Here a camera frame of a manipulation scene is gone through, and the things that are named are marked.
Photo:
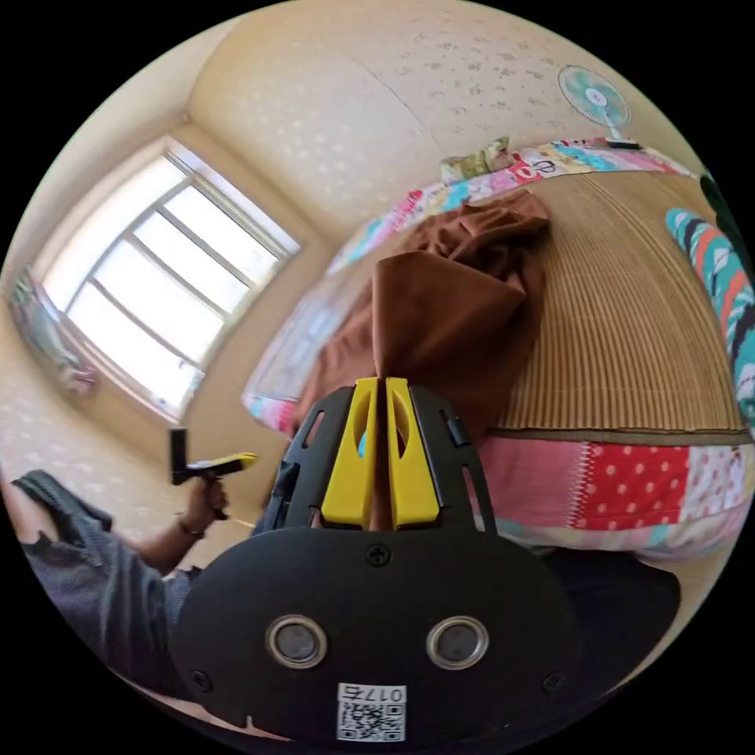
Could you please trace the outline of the person's left hand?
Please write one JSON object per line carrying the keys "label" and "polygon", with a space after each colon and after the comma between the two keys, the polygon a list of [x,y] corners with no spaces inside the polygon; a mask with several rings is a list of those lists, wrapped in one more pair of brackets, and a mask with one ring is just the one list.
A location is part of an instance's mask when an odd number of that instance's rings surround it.
{"label": "person's left hand", "polygon": [[191,495],[191,510],[194,523],[199,529],[207,529],[216,521],[227,521],[229,501],[223,482],[219,478],[202,478]]}

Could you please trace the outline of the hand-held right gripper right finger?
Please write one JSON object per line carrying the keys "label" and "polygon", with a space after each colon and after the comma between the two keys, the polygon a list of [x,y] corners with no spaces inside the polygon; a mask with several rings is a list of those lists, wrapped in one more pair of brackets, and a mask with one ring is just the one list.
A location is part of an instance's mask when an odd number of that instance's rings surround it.
{"label": "hand-held right gripper right finger", "polygon": [[393,527],[428,527],[440,504],[407,380],[387,378],[385,395]]}

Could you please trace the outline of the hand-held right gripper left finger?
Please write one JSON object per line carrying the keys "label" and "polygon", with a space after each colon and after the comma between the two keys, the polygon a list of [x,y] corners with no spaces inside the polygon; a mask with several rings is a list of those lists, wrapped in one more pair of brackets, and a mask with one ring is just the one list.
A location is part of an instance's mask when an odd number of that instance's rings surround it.
{"label": "hand-held right gripper left finger", "polygon": [[321,505],[331,527],[370,525],[377,456],[378,379],[363,378],[352,390],[341,440]]}

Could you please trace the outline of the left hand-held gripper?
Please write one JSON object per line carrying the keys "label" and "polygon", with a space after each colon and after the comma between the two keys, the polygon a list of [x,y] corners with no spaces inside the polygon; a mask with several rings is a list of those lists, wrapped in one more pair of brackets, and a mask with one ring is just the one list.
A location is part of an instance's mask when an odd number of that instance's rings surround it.
{"label": "left hand-held gripper", "polygon": [[[258,461],[258,456],[251,453],[251,452],[242,452],[235,455],[223,457],[220,459],[213,459],[209,461],[203,461],[199,463],[199,466],[190,467],[189,471],[191,472],[190,478],[196,479],[197,482],[202,478],[219,478],[222,482],[225,477],[229,477],[230,475],[240,473],[249,467],[256,464]],[[192,510],[191,510],[191,495],[193,493],[193,490],[196,486],[196,483],[193,484],[190,496],[189,496],[189,502],[187,504],[186,508],[186,516],[188,521],[193,521],[192,517]]]}

